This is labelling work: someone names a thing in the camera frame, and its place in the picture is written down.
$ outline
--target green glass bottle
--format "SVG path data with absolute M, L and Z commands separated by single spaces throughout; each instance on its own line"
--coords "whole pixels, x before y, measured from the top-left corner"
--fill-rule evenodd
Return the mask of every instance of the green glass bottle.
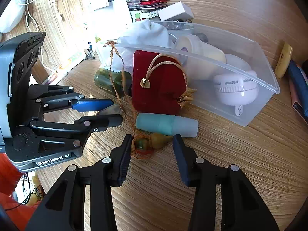
M 105 89 L 108 92 L 111 92 L 114 96 L 116 96 L 115 90 L 110 80 L 109 72 L 110 72 L 110 67 L 101 67 L 95 74 L 94 82 L 97 87 Z M 119 97 L 125 96 L 122 86 L 122 71 L 114 69 L 111 71 L 111 76 Z M 125 76 L 125 88 L 124 88 L 125 93 L 131 96 L 131 87 L 132 87 L 131 74 L 127 71 L 124 71 L 124 76 Z

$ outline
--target clear plastic container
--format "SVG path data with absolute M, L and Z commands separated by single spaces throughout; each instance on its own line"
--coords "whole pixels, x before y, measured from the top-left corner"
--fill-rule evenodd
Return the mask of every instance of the clear plastic container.
M 221 49 L 225 54 L 232 54 L 242 58 L 257 74 L 257 77 L 255 77 L 254 75 L 251 75 L 251 73 L 243 71 L 232 65 L 183 50 L 149 45 L 116 45 L 117 49 L 125 48 L 131 52 L 135 52 L 136 50 L 144 50 L 160 54 L 173 55 L 178 60 L 183 60 L 183 62 L 189 59 L 189 63 L 183 66 L 185 70 L 189 70 L 190 63 L 194 60 L 198 63 L 203 61 L 205 65 L 209 65 L 210 63 L 210 65 L 217 66 L 215 75 L 234 72 L 246 77 L 247 79 L 251 79 L 258 84 L 258 96 L 252 103 L 243 105 L 241 115 L 237 116 L 234 112 L 234 106 L 223 104 L 218 99 L 215 92 L 213 77 L 210 77 L 207 80 L 197 80 L 188 77 L 188 86 L 190 88 L 197 89 L 197 92 L 194 94 L 194 101 L 192 104 L 216 113 L 239 125 L 246 126 L 261 111 L 274 93 L 280 93 L 280 88 L 272 67 L 257 42 L 243 36 L 206 25 L 166 21 L 158 21 L 157 23 L 162 24 L 167 29 L 172 23 L 176 23 L 178 28 L 189 28 L 189 34 L 205 34 L 208 39 L 208 44 Z M 98 45 L 96 49 L 100 54 L 101 46 Z

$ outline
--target white round device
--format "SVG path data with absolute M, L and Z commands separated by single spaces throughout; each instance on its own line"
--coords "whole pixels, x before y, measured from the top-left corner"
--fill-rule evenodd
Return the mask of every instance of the white round device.
M 253 70 L 247 73 L 257 77 L 257 73 Z M 243 105 L 252 103 L 258 96 L 258 84 L 243 75 L 237 73 L 216 75 L 213 81 L 217 98 L 223 104 L 235 106 L 236 116 L 241 116 L 243 113 Z

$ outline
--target screw head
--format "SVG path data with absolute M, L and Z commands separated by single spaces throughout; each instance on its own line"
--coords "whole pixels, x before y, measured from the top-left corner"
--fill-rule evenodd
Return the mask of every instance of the screw head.
M 204 159 L 202 157 L 197 157 L 196 163 L 204 163 Z
M 81 145 L 81 143 L 80 143 L 79 140 L 75 140 L 75 141 L 73 141 L 73 145 L 74 145 L 74 147 L 79 147 Z
M 85 126 L 90 126 L 90 125 L 91 125 L 91 122 L 89 122 L 89 121 L 84 121 L 84 125 L 85 125 Z
M 238 167 L 237 165 L 231 165 L 231 166 L 230 166 L 230 169 L 231 169 L 232 171 L 238 171 L 239 167 Z
M 16 151 L 22 150 L 26 143 L 27 140 L 23 135 L 16 135 L 13 137 L 13 148 Z
M 30 122 L 31 127 L 34 126 L 35 124 L 37 124 L 37 121 L 35 121 L 35 120 Z
M 110 157 L 105 157 L 104 159 L 102 159 L 103 163 L 109 163 L 111 162 L 111 158 Z
M 69 165 L 67 169 L 69 171 L 74 171 L 76 169 L 76 165 L 75 164 Z

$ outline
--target green bead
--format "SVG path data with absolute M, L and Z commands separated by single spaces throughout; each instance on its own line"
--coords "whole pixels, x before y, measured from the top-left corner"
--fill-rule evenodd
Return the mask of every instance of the green bead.
M 150 143 L 148 139 L 140 138 L 135 141 L 135 149 L 139 150 L 149 150 L 150 149 Z

